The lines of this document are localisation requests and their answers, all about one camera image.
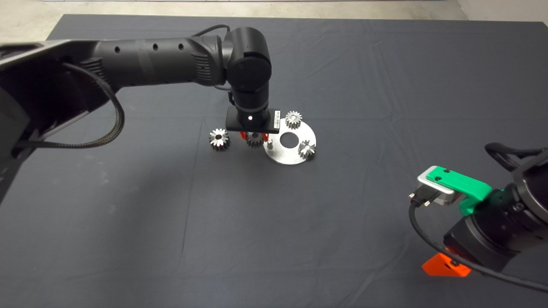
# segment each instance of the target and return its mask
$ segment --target gray tablecloth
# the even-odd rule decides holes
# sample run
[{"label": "gray tablecloth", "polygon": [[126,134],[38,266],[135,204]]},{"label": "gray tablecloth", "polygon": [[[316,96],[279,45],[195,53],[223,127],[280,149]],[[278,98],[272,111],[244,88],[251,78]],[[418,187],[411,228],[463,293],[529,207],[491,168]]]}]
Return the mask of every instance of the gray tablecloth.
[{"label": "gray tablecloth", "polygon": [[[270,104],[315,131],[282,166],[224,125],[225,92],[126,88],[127,125],[91,150],[37,150],[0,207],[1,307],[546,307],[476,273],[429,277],[408,198],[437,164],[502,188],[483,151],[548,144],[548,29],[531,22],[66,15],[51,39],[189,36],[217,23],[268,41]],[[51,138],[108,131],[105,106]],[[419,210],[438,240],[456,207]],[[548,247],[506,272],[548,282]]]}]

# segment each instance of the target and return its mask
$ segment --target cable connector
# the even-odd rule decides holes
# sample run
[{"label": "cable connector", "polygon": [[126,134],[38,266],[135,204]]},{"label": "cable connector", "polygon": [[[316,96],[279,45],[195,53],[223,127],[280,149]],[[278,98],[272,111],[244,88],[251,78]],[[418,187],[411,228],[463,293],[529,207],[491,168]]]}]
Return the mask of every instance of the cable connector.
[{"label": "cable connector", "polygon": [[424,204],[424,206],[429,206],[439,195],[440,191],[436,190],[428,185],[421,185],[417,190],[415,190],[409,198],[411,199],[411,204],[414,204],[416,207],[419,207]]}]

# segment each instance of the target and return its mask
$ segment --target floor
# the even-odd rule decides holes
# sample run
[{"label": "floor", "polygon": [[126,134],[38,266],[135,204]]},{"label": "floor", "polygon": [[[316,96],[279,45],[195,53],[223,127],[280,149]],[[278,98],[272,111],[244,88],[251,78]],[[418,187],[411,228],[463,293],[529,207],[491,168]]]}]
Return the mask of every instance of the floor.
[{"label": "floor", "polygon": [[63,14],[465,20],[457,0],[352,2],[42,2],[0,0],[0,42],[43,41]]}]

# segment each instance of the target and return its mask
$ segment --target spur gear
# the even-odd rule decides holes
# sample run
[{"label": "spur gear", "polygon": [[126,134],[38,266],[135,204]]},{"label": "spur gear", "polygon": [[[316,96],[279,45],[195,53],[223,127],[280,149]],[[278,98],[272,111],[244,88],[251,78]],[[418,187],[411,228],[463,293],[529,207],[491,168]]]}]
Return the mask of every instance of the spur gear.
[{"label": "spur gear", "polygon": [[260,147],[265,142],[262,134],[259,133],[247,133],[246,141],[250,147]]},{"label": "spur gear", "polygon": [[286,125],[290,129],[299,128],[301,126],[302,115],[296,111],[289,111],[286,114]]},{"label": "spur gear", "polygon": [[209,133],[209,144],[217,151],[224,151],[230,146],[230,137],[226,129],[218,128]]},{"label": "spur gear", "polygon": [[305,140],[299,144],[299,155],[306,160],[312,159],[316,154],[316,145],[310,144],[309,140]]}]

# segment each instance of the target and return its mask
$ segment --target gear teeth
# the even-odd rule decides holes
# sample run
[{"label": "gear teeth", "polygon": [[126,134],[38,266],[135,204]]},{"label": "gear teeth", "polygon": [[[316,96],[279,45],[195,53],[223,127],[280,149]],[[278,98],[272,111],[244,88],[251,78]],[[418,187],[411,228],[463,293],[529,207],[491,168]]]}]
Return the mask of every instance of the gear teeth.
[{"label": "gear teeth", "polygon": [[252,148],[258,148],[262,146],[265,140],[262,138],[262,134],[259,133],[247,133],[246,135],[247,145]]},{"label": "gear teeth", "polygon": [[299,155],[305,160],[310,160],[314,158],[316,154],[316,145],[310,144],[310,140],[305,140],[299,144]]},{"label": "gear teeth", "polygon": [[214,129],[209,133],[209,144],[215,151],[224,151],[230,146],[230,137],[225,129]]},{"label": "gear teeth", "polygon": [[302,115],[296,111],[289,111],[286,114],[286,125],[290,129],[296,129],[301,126]]}]

